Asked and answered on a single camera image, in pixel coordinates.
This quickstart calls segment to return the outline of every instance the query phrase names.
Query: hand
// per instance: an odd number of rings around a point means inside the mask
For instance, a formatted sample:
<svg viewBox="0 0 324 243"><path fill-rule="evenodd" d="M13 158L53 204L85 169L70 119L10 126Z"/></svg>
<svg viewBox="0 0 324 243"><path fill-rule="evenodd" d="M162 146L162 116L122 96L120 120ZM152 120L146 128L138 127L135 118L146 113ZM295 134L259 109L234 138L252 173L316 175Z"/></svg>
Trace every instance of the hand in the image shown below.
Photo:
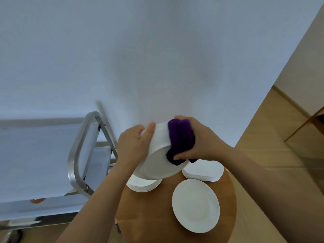
<svg viewBox="0 0 324 243"><path fill-rule="evenodd" d="M197 119L186 116L174 116L174 118L179 120L188 119L196 138L194 147L175 155L174 160L197 158L222 161L231 152L231 146L227 145L210 128L201 124Z"/></svg>
<svg viewBox="0 0 324 243"><path fill-rule="evenodd" d="M137 125L125 130L118 140L118 161L132 172L135 168L146 159L148 148L155 131L155 122L151 122L143 136L141 132L145 129L142 125Z"/></svg>

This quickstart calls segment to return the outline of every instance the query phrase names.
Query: forearm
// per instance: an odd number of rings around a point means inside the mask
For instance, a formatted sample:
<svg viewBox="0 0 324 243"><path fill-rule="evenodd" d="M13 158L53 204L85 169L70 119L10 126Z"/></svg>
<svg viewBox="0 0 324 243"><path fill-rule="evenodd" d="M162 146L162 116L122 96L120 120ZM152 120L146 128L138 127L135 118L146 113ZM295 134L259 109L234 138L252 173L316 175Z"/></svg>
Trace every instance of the forearm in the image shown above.
<svg viewBox="0 0 324 243"><path fill-rule="evenodd" d="M131 167L120 166L117 162L57 243L107 243L121 193L131 175Z"/></svg>
<svg viewBox="0 0 324 243"><path fill-rule="evenodd" d="M231 149L221 163L288 242L322 242L323 196L312 198L302 194L236 149Z"/></svg>

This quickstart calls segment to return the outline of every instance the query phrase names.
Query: purple cloth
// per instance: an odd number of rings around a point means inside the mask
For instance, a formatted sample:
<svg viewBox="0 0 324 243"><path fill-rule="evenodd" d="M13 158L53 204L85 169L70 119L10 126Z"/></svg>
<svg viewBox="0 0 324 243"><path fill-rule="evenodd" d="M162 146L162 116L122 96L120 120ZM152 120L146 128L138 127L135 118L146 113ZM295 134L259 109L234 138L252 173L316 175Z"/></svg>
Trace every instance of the purple cloth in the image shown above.
<svg viewBox="0 0 324 243"><path fill-rule="evenodd" d="M174 165L184 163L185 159L173 160L174 155L190 150L195 145L195 135L188 119L172 119L168 122L171 148L167 152L167 159Z"/></svg>

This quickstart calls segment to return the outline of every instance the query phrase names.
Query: round wooden table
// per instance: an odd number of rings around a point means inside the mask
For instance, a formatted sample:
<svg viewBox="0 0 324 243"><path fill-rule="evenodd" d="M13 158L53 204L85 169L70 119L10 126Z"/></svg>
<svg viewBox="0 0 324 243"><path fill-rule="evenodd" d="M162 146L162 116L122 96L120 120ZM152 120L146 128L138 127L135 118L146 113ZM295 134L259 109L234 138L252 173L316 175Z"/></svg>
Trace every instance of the round wooden table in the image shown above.
<svg viewBox="0 0 324 243"><path fill-rule="evenodd" d="M220 217L217 225L203 234L185 229L173 213L173 191L185 179L182 172L179 172L163 179L157 188L145 193L135 192L125 186L116 219L128 243L226 243L229 240L236 219L236 196L228 172L224 170L224 174L217 182L205 182L218 198Z"/></svg>

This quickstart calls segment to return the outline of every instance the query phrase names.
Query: white wall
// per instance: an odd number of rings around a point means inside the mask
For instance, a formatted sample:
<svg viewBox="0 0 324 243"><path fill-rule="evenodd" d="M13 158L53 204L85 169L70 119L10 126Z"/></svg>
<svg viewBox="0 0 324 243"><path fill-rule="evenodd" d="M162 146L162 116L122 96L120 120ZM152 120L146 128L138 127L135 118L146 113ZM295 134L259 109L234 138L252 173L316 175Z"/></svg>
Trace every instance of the white wall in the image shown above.
<svg viewBox="0 0 324 243"><path fill-rule="evenodd" d="M275 85L311 115L324 106L324 6Z"/></svg>
<svg viewBox="0 0 324 243"><path fill-rule="evenodd" d="M73 118L116 136L192 115L230 145L323 0L0 0L0 118Z"/></svg>

